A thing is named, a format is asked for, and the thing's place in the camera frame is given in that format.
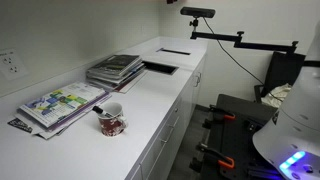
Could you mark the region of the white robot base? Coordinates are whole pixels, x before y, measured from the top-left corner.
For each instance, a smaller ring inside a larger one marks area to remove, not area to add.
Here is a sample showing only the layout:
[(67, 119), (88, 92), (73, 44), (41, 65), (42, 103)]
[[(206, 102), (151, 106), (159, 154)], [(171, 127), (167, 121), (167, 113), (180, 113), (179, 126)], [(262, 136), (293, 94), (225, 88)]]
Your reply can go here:
[(320, 22), (300, 73), (253, 145), (287, 180), (320, 180)]

